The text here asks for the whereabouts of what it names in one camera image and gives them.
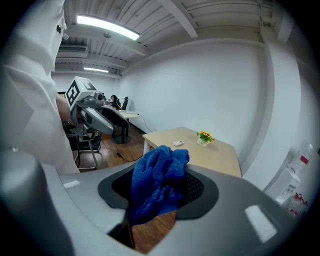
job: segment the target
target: black desk base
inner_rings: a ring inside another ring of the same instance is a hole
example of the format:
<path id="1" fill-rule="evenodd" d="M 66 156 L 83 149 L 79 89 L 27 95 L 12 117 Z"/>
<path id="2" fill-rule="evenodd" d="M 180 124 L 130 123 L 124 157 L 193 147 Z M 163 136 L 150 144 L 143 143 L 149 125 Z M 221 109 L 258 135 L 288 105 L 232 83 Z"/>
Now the black desk base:
<path id="1" fill-rule="evenodd" d="M 123 139 L 121 135 L 115 135 L 114 137 L 111 138 L 111 140 L 113 143 L 116 143 L 116 144 L 126 144 L 131 141 L 131 137 L 127 136 L 127 137 L 124 137 Z"/>

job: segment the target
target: person's hand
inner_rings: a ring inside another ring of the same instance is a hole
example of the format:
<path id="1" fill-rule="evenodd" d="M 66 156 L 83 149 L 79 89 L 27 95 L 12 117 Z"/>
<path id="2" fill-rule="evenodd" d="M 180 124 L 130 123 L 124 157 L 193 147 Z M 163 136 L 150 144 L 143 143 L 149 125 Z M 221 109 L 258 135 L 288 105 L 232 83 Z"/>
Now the person's hand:
<path id="1" fill-rule="evenodd" d="M 66 98 L 62 98 L 58 93 L 55 96 L 56 106 L 59 111 L 59 115 L 61 120 L 66 121 L 72 125 L 76 125 L 74 121 L 72 121 L 70 116 L 70 108 Z"/>

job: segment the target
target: black baseboard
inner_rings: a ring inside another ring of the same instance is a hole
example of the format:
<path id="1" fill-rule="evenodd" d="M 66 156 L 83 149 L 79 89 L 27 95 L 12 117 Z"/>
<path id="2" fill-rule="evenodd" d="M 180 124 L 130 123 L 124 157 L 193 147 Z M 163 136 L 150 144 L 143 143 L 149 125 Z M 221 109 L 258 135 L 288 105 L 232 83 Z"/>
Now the black baseboard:
<path id="1" fill-rule="evenodd" d="M 146 132 L 144 132 L 143 130 L 141 130 L 139 127 L 135 126 L 132 122 L 129 122 L 130 125 L 132 125 L 134 128 L 136 128 L 140 133 L 142 134 L 147 134 Z"/>

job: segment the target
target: white flower pot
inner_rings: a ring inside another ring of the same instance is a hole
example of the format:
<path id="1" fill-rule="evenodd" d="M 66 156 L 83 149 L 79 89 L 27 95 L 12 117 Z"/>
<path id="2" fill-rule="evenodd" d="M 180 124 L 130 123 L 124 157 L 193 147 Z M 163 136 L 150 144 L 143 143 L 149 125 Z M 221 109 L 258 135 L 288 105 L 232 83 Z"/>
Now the white flower pot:
<path id="1" fill-rule="evenodd" d="M 198 138 L 198 140 L 196 141 L 196 143 L 202 147 L 206 147 L 208 144 L 205 140 L 202 140 L 200 138 Z"/>

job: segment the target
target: white shirt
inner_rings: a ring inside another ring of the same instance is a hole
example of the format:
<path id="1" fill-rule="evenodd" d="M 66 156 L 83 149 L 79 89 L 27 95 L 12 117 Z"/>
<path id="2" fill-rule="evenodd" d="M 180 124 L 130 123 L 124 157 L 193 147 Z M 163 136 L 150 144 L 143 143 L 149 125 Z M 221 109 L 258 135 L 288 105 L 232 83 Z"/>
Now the white shirt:
<path id="1" fill-rule="evenodd" d="M 60 175 L 79 172 L 51 78 L 64 32 L 63 4 L 64 0 L 39 1 L 17 25 L 4 53 L 5 97 L 1 97 L 4 146 L 32 154 Z"/>

